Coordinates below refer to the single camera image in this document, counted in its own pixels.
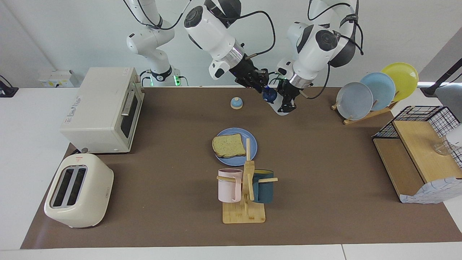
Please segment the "brown tabletop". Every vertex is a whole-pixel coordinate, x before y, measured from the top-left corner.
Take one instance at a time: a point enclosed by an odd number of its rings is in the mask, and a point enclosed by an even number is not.
[[[99,155],[114,171],[102,222],[71,229],[42,201],[21,248],[462,241],[444,204],[399,202],[371,140],[391,113],[345,126],[330,110],[338,90],[299,96],[281,117],[252,89],[147,89],[132,151]],[[241,110],[230,107],[235,96]],[[211,141],[229,127],[256,137],[256,168],[279,178],[265,223],[222,223],[215,177],[227,166]]]

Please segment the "mug handle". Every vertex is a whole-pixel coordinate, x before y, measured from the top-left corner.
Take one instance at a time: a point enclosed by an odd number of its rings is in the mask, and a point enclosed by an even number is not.
[[[233,177],[236,179],[236,185],[234,185],[235,187],[235,191],[234,191],[234,196],[232,198],[232,201],[233,202],[237,202],[236,198],[237,198],[237,195],[241,193],[241,178],[238,178],[238,177]]]

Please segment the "black wire basket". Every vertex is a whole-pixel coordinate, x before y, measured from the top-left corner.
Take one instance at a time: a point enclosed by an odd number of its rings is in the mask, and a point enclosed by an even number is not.
[[[439,137],[445,136],[460,124],[446,106],[408,106],[372,138],[399,139],[393,121],[428,121]],[[462,169],[462,149],[455,150],[451,155]]]

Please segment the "white table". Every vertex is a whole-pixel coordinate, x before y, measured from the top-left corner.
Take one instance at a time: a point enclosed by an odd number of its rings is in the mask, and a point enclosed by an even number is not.
[[[20,89],[14,98],[0,99],[0,259],[462,259],[462,242],[19,250],[67,149],[68,141],[58,128],[76,93],[72,88]],[[407,105],[440,103],[416,90],[393,114]],[[462,230],[462,196],[445,205]]]

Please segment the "white mug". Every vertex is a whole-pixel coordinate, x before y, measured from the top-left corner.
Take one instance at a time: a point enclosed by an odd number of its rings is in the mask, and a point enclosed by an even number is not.
[[[241,201],[242,170],[220,169],[218,176],[234,178],[236,182],[218,180],[218,200],[221,202],[234,203]]]

